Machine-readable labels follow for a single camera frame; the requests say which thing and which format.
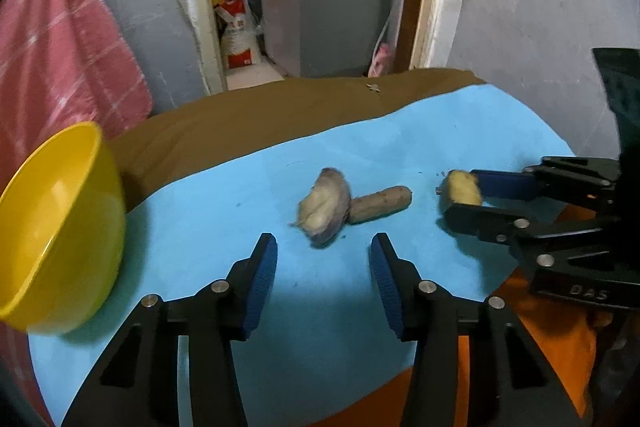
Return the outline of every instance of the metal screw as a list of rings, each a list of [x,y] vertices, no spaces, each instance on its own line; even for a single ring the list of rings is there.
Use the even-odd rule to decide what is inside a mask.
[[[504,308],[504,301],[499,297],[489,297],[489,306],[495,310]]]
[[[513,221],[513,226],[517,229],[526,229],[530,224],[529,219],[525,219],[524,217]]]
[[[536,257],[536,263],[540,264],[540,266],[544,266],[545,268],[551,268],[556,260],[554,256],[550,253],[541,253]]]
[[[211,283],[211,291],[213,293],[224,293],[229,289],[229,283],[225,279],[218,279]]]
[[[433,293],[437,289],[438,285],[433,281],[424,280],[418,282],[418,290],[420,290],[422,293]]]
[[[149,295],[145,295],[142,299],[140,299],[140,304],[142,304],[145,308],[152,308],[156,304],[158,304],[158,296],[155,293],[149,293]]]

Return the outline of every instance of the brown cloth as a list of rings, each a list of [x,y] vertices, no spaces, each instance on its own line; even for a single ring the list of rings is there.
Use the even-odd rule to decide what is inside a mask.
[[[198,100],[146,120],[111,142],[122,172],[127,209],[195,172],[338,125],[384,116],[417,100],[472,84],[482,81],[468,71],[414,70],[376,79],[292,78]],[[558,308],[555,303],[528,295],[526,282],[518,275],[512,276],[501,290],[500,295],[518,312],[582,414],[595,338],[583,309],[568,305]],[[15,344],[28,357],[26,336],[16,334]],[[462,340],[458,393],[462,406],[468,374],[468,352],[464,348]],[[2,347],[0,354],[5,354]],[[21,377],[32,381],[35,387],[30,359],[21,366]],[[396,427],[408,382],[409,375],[403,373],[320,423],[322,427]],[[42,411],[40,394],[27,394]],[[463,425],[465,418],[465,408],[459,407],[456,425]]]
[[[436,69],[375,79],[288,78],[183,105],[111,142],[127,210],[195,172],[472,84],[483,82],[469,71]]]

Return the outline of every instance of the pink object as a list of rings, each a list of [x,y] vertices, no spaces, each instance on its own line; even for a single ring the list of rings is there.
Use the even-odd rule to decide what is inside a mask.
[[[373,78],[388,73],[388,70],[391,68],[392,59],[393,57],[391,55],[391,49],[389,48],[389,45],[386,44],[386,42],[383,42],[382,44],[380,44],[380,47],[376,51],[376,54],[371,61],[367,76],[369,78]]]
[[[47,138],[79,121],[116,137],[151,95],[103,0],[0,2],[0,192]]]

